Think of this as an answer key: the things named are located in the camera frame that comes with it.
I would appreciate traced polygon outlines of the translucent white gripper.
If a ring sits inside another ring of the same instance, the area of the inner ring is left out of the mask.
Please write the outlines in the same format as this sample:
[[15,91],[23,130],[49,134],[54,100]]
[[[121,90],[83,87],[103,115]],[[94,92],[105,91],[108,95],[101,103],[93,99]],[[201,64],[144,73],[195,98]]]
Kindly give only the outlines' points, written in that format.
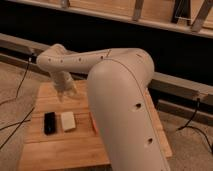
[[69,72],[59,71],[52,72],[51,78],[53,85],[57,91],[57,97],[60,102],[63,102],[64,92],[76,93],[74,80]]

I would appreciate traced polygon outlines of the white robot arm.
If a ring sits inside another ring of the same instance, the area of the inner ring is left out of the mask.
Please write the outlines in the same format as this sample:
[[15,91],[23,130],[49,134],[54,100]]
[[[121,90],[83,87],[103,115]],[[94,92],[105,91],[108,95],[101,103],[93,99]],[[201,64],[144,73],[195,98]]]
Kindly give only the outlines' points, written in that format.
[[42,52],[37,66],[48,72],[59,96],[74,97],[73,73],[87,76],[87,97],[113,171],[170,171],[153,126],[145,91],[154,63],[140,48],[70,54],[61,44]]

